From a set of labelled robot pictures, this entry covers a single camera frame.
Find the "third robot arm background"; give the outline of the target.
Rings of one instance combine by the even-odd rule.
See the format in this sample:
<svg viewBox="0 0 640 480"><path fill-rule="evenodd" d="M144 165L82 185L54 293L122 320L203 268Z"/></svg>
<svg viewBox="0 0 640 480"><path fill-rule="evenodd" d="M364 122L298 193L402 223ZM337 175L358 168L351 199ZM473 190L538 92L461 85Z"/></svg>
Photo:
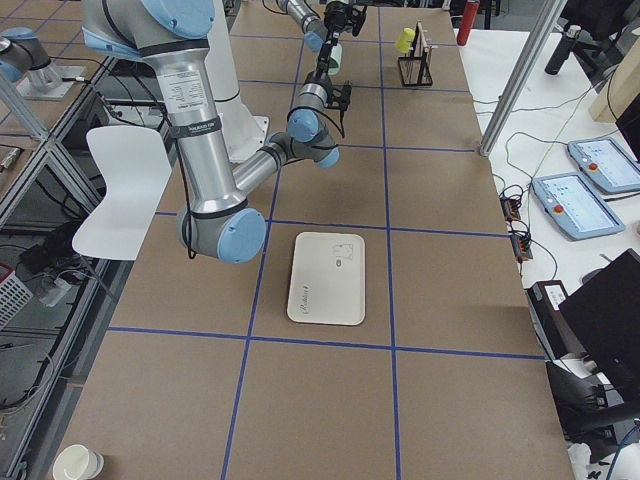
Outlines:
<svg viewBox="0 0 640 480"><path fill-rule="evenodd" d="M60 65L47 53L35 32L14 27L1 32L1 74L25 99L61 100L78 80L83 66Z"/></svg>

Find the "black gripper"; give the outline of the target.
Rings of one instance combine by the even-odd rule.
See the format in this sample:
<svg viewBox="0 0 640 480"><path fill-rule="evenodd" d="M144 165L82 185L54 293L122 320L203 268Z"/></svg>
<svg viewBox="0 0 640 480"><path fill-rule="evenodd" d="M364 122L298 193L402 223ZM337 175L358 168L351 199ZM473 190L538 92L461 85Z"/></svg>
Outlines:
<svg viewBox="0 0 640 480"><path fill-rule="evenodd" d="M316 68L311 71L306 79L306 85L319 85L323 89L332 89L333 84L329 76L328 61L331 52L331 48L339 43L339 33L337 31L330 31L327 34L327 39L323 43L320 52L316 59Z"/></svg>
<svg viewBox="0 0 640 480"><path fill-rule="evenodd" d="M330 1L325 6L324 25L328 31L344 31L347 26L347 4Z"/></svg>

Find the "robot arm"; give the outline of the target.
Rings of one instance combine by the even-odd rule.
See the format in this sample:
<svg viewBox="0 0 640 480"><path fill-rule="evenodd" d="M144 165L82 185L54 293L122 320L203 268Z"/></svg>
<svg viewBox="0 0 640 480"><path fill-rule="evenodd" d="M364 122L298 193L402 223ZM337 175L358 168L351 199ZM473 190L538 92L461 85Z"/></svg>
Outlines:
<svg viewBox="0 0 640 480"><path fill-rule="evenodd" d="M278 133L234 168L206 69L216 27L213 1L86 1L86 44L104 54L142 62L155 72L170 135L183 174L186 205L178 218L189 255L227 263L251 260L262 248L266 223L247 196L295 160L329 168L338 147L320 125L308 140Z"/></svg>
<svg viewBox="0 0 640 480"><path fill-rule="evenodd" d="M328 30L319 14L303 0L277 0L271 8L266 1L262 6L276 15L285 15L294 20L303 33L305 45L314 53L318 53L326 41Z"/></svg>

